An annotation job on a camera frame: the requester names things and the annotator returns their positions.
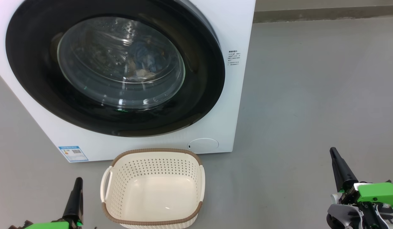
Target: basket bottom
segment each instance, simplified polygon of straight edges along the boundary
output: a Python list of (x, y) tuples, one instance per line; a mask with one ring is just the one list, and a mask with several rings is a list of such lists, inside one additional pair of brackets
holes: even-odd
[(123, 220), (166, 221), (190, 216), (199, 204), (198, 188), (185, 176), (139, 177), (127, 184)]

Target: blue and white sticker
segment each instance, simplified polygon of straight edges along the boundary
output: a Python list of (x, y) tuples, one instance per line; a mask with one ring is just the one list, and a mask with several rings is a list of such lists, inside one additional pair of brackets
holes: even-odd
[(59, 149), (70, 162), (89, 161), (79, 146), (60, 146)]

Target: basket rim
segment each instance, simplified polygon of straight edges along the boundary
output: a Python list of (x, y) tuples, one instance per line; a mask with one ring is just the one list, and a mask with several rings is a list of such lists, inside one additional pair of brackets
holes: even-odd
[(137, 154), (137, 153), (148, 153), (148, 152), (173, 152), (173, 153), (184, 153), (193, 156), (196, 161), (198, 161), (199, 165), (202, 165), (202, 161), (200, 158), (193, 152), (186, 150), (186, 149), (171, 149), (171, 148), (148, 148), (148, 149), (133, 149), (126, 151), (124, 153), (121, 153), (118, 155), (113, 161), (111, 166), (114, 166), (119, 159), (124, 157), (125, 155), (130, 155), (130, 154)]
[[(196, 161), (198, 161), (199, 165), (202, 165), (201, 159), (193, 152), (185, 149), (172, 149), (172, 148), (148, 148), (148, 149), (133, 149), (126, 151), (124, 153), (121, 153), (118, 155), (113, 161), (111, 166), (113, 167), (119, 159), (122, 157), (129, 155), (129, 154), (136, 154), (136, 153), (145, 153), (145, 152), (174, 152), (174, 153), (184, 153), (193, 156)], [(107, 210), (106, 203), (102, 203), (102, 209), (103, 212), (105, 213), (106, 217), (111, 220), (112, 222), (115, 223), (120, 223), (120, 224), (126, 224), (126, 225), (141, 225), (141, 226), (157, 226), (157, 225), (170, 225), (170, 224), (177, 224), (177, 223), (185, 223), (192, 218), (194, 218), (200, 211), (202, 207), (202, 201), (199, 202), (198, 207), (196, 207), (196, 210), (188, 217), (183, 218), (183, 219), (178, 219), (178, 220), (168, 220), (168, 221), (151, 221), (151, 222), (146, 222), (146, 221), (130, 221), (130, 220), (119, 220), (111, 216), (109, 211)]]

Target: white plastic basket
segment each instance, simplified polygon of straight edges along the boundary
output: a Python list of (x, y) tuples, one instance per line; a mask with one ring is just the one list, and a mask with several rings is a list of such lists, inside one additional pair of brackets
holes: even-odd
[(124, 152), (106, 169), (100, 184), (106, 217), (131, 229), (191, 226), (204, 194), (202, 163), (197, 155), (183, 149)]

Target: washing machine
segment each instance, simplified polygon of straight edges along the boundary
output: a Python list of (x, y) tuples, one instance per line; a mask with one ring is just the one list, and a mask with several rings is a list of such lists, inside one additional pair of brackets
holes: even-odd
[(0, 0), (0, 76), (69, 162), (231, 152), (254, 4)]

